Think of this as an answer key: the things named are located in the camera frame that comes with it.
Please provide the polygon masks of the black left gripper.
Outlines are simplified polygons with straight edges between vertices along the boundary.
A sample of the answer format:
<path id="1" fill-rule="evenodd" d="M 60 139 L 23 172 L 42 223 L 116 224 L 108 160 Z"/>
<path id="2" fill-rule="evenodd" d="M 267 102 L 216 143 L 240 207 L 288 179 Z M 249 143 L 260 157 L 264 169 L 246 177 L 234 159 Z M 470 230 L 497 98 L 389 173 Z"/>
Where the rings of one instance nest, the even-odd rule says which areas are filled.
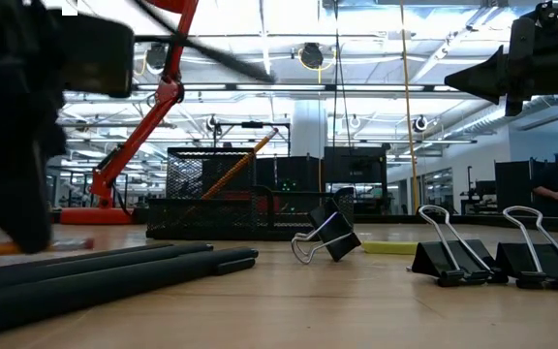
<path id="1" fill-rule="evenodd" d="M 62 11 L 41 0 L 0 0 L 0 228 L 24 254 L 52 238 L 47 161 L 64 153 Z"/>

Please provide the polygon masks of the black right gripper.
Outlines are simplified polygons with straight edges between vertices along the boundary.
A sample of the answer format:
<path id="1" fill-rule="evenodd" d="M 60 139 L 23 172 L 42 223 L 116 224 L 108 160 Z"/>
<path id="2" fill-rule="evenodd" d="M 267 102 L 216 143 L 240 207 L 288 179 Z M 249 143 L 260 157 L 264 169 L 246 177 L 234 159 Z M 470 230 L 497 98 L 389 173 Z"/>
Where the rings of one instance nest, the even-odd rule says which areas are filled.
<path id="1" fill-rule="evenodd" d="M 511 26 L 504 47 L 486 61 L 447 75 L 446 86 L 498 105 L 506 94 L 506 114 L 517 115 L 535 95 L 558 95 L 558 5 L 542 2 Z"/>

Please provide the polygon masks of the black binder clip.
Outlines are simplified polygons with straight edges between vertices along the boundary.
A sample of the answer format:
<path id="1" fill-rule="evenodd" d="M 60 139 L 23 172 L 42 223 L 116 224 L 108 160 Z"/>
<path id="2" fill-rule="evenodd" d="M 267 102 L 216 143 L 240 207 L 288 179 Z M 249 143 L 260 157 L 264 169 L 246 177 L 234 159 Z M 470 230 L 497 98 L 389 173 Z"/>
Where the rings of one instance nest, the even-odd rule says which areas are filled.
<path id="1" fill-rule="evenodd" d="M 307 217 L 313 230 L 296 233 L 291 240 L 292 252 L 303 265 L 309 265 L 321 249 L 325 249 L 334 262 L 339 262 L 361 246 L 353 225 L 333 199 L 311 210 Z"/>
<path id="2" fill-rule="evenodd" d="M 434 277 L 439 287 L 509 282 L 481 240 L 465 239 L 458 233 L 445 208 L 420 206 L 418 215 L 434 229 L 438 240 L 417 244 L 408 271 Z"/>
<path id="3" fill-rule="evenodd" d="M 547 243 L 534 243 L 526 226 L 512 216 L 515 211 L 535 215 L 535 226 Z M 522 234 L 522 242 L 499 242 L 496 249 L 496 266 L 515 280 L 520 289 L 558 290 L 558 242 L 543 227 L 543 214 L 528 206 L 509 206 L 503 216 L 515 225 Z"/>

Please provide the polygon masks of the black table frame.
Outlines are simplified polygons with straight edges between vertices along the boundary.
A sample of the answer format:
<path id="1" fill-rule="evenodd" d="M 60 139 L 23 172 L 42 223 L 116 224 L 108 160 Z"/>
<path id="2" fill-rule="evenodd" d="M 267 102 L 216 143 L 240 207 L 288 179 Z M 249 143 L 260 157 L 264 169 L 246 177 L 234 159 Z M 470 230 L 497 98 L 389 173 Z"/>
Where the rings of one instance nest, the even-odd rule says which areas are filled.
<path id="1" fill-rule="evenodd" d="M 419 215 L 370 215 L 358 214 L 353 218 L 346 218 L 351 224 L 425 224 L 426 221 Z M 502 228 L 513 228 L 511 221 L 503 215 L 452 215 L 449 218 L 452 225 L 480 225 Z M 145 224 L 147 230 L 154 228 L 161 229 L 164 223 L 160 223 L 157 218 L 150 218 L 147 209 L 135 211 L 133 217 L 125 217 L 123 225 Z M 311 229 L 313 227 L 307 213 L 286 213 L 274 214 L 268 217 L 262 214 L 239 213 L 232 223 L 222 223 L 225 230 L 228 228 L 235 231 L 269 232 L 279 234 L 280 232 L 296 232 L 299 229 Z M 545 217 L 542 225 L 548 231 L 558 232 L 558 217 Z"/>

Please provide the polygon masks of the black mesh desk organizer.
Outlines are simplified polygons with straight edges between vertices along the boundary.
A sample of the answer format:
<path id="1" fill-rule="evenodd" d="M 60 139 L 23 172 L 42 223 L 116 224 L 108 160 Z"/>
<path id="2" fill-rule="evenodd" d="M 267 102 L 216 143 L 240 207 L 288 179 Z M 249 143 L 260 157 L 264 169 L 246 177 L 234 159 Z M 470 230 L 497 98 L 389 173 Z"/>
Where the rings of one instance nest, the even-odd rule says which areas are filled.
<path id="1" fill-rule="evenodd" d="M 166 195 L 149 201 L 149 217 L 164 223 L 161 229 L 146 230 L 153 239 L 179 240 L 258 240 L 288 241 L 296 232 L 235 231 L 224 229 L 239 213 L 274 214 L 309 213 L 333 199 L 340 210 L 354 217 L 355 190 L 348 186 L 322 192 L 273 191 L 256 183 L 256 160 L 253 158 L 214 197 L 201 196 L 243 156 L 246 147 L 170 147 L 168 149 Z"/>

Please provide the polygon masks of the black partition panels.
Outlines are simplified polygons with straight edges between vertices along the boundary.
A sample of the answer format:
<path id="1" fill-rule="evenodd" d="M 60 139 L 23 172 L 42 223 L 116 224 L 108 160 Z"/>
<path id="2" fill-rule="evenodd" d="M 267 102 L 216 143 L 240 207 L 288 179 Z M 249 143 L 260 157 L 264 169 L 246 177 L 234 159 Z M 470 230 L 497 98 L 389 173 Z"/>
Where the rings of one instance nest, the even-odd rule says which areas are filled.
<path id="1" fill-rule="evenodd" d="M 524 162 L 499 163 L 496 165 L 496 194 L 499 210 L 508 206 L 529 206 L 535 208 L 535 196 L 532 192 L 532 179 L 548 161 L 535 159 Z"/>

